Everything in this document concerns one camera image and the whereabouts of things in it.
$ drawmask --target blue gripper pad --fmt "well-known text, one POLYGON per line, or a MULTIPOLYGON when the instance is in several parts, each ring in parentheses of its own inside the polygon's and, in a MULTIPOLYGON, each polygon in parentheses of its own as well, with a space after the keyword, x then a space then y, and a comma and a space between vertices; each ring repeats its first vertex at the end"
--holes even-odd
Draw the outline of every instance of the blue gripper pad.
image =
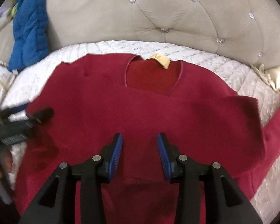
POLYGON ((116 174, 121 150, 122 150, 122 134, 119 134, 114 147, 114 151, 111 156, 111 160, 109 162, 109 168, 108 168, 109 181, 111 181, 116 174))
POLYGON ((165 177, 166 177, 166 179, 170 180, 172 177, 171 163, 170 163, 170 160, 169 160, 161 134, 158 135, 158 151, 160 154, 165 177))

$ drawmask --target red sweater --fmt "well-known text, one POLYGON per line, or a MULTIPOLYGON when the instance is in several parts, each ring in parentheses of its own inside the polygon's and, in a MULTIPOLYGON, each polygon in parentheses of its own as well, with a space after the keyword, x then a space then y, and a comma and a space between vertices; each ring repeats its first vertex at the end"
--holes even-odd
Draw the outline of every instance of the red sweater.
MULTIPOLYGON (((197 162, 220 162, 249 199, 280 154, 280 108, 262 128, 256 99, 184 61, 168 70, 130 54, 62 63, 27 112, 48 106, 54 118, 28 142, 17 176, 21 214, 59 163, 82 163, 115 132, 123 134, 124 147, 114 180, 102 185, 108 224, 174 223, 178 185, 164 179, 159 132, 197 162)), ((204 211, 202 203, 201 223, 204 211)))

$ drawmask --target black plastic bracket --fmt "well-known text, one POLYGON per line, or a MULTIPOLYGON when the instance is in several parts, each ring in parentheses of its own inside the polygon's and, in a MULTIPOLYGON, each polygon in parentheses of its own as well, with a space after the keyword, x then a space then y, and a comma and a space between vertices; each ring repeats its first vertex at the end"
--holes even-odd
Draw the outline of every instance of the black plastic bracket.
POLYGON ((122 135, 82 164, 61 163, 42 186, 19 224, 74 224, 76 182, 81 181, 81 223, 106 224, 101 183, 109 183, 117 169, 122 135))
POLYGON ((204 182, 206 224, 262 224, 241 189, 218 163, 196 163, 178 148, 170 145, 160 133, 158 148, 165 176, 179 183, 175 224, 200 223, 199 182, 204 182))

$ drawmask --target v-neck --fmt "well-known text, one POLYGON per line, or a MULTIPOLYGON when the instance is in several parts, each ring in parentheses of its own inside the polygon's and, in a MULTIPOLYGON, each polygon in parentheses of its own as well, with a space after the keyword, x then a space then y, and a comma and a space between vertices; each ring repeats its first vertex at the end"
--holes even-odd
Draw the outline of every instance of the v-neck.
MULTIPOLYGON (((136 58, 137 59, 139 59, 139 58, 142 59, 142 57, 140 57, 140 56, 134 57, 134 58, 132 58, 131 60, 128 61, 127 65, 125 67, 125 71, 124 71, 124 85, 125 85, 125 87, 134 88, 131 85, 128 85, 127 74, 129 73, 128 70, 129 70, 130 64, 135 62, 136 58)), ((174 82, 173 86, 169 90, 165 91, 164 93, 157 93, 157 92, 151 91, 152 93, 170 96, 174 92, 174 90, 179 86, 180 79, 181 79, 181 76, 183 74, 183 61, 182 60, 172 61, 172 63, 179 63, 180 64, 179 74, 178 74, 178 77, 177 77, 176 81, 174 82)))

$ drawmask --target metal screw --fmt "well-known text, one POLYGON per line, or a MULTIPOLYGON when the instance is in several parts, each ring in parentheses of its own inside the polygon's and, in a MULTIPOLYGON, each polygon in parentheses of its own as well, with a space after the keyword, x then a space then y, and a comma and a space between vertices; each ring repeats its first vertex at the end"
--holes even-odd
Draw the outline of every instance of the metal screw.
POLYGON ((92 157, 92 160, 93 161, 99 161, 99 160, 101 160, 101 156, 100 155, 94 155, 93 157, 92 157))
POLYGON ((64 168, 67 167, 67 163, 66 163, 66 162, 62 162, 62 163, 59 164, 59 167, 60 167, 61 169, 64 169, 64 168))
POLYGON ((221 167, 221 164, 218 163, 218 162, 214 162, 213 167, 216 168, 216 169, 219 169, 221 167))
POLYGON ((186 155, 179 155, 178 158, 181 161, 186 161, 188 159, 188 157, 186 155))

